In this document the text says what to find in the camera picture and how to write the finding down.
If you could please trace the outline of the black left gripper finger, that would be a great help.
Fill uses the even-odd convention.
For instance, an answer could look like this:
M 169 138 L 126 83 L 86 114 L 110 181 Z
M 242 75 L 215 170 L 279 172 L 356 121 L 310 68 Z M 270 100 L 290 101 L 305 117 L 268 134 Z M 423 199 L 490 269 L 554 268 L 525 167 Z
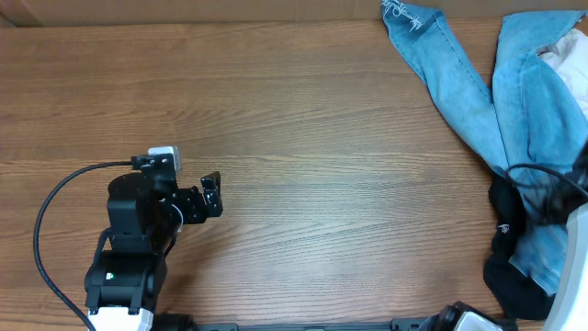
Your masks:
M 200 179 L 200 183 L 205 190 L 221 189 L 221 173 L 214 171 Z
M 209 217 L 220 217 L 222 215 L 223 204 L 220 191 L 217 188 L 205 188 L 204 201 Z

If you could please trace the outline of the light blue denim jeans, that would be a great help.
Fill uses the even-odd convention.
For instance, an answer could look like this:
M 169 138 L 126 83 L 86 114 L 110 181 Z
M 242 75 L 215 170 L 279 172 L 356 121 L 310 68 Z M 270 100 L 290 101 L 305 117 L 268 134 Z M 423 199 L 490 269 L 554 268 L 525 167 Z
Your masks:
M 486 85 L 443 13 L 384 1 L 391 44 L 426 85 L 449 126 L 498 175 L 519 164 L 568 173 L 587 139 L 587 118 L 538 51 L 556 43 L 584 10 L 503 18 L 492 82 Z

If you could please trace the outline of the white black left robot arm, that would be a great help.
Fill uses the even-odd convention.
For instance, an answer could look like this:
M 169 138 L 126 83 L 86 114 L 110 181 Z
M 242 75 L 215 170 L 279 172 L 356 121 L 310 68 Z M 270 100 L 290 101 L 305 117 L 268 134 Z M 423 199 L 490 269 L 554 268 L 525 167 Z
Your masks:
M 180 188 L 173 171 L 130 173 L 108 186 L 109 227 L 85 276 L 88 319 L 95 330 L 150 330 L 167 275 L 166 257 L 189 224 L 223 212 L 221 174 Z

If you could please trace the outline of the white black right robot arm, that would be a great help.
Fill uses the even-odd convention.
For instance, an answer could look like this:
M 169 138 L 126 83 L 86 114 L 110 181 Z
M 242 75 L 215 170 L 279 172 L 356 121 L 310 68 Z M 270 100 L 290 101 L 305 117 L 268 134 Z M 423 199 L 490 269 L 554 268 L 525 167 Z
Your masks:
M 587 331 L 587 206 L 573 211 L 566 224 L 568 248 L 558 292 L 544 322 L 544 331 Z M 456 303 L 429 319 L 422 330 L 505 331 L 517 325 L 493 321 Z

